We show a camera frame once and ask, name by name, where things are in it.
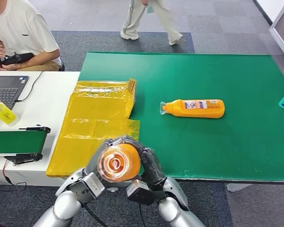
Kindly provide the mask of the person's left hand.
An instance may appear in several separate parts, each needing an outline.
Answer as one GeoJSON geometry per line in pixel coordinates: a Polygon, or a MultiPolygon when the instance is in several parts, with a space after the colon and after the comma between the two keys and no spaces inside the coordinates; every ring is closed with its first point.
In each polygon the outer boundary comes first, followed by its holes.
{"type": "Polygon", "coordinates": [[[20,69],[21,69],[21,64],[10,64],[10,65],[0,64],[1,71],[17,71],[20,69]]]}

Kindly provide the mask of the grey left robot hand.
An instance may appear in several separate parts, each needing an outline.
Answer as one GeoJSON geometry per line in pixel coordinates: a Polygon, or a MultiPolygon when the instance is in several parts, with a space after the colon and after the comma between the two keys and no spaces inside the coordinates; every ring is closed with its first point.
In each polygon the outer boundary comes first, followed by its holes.
{"type": "Polygon", "coordinates": [[[86,167],[85,168],[85,175],[89,175],[90,173],[98,174],[98,165],[98,159],[101,156],[101,154],[111,146],[116,146],[121,144],[123,139],[121,137],[118,137],[116,139],[107,139],[104,141],[101,144],[93,155],[92,157],[88,162],[86,167]]]}

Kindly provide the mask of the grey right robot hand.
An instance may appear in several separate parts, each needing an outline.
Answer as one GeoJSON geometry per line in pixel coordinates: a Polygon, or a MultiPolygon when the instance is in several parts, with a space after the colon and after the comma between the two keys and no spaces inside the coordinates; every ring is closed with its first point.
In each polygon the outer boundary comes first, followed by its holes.
{"type": "Polygon", "coordinates": [[[162,191],[166,176],[152,148],[145,147],[143,144],[134,140],[129,136],[123,136],[123,143],[132,145],[138,151],[144,172],[141,180],[147,183],[148,187],[154,191],[162,191]]]}

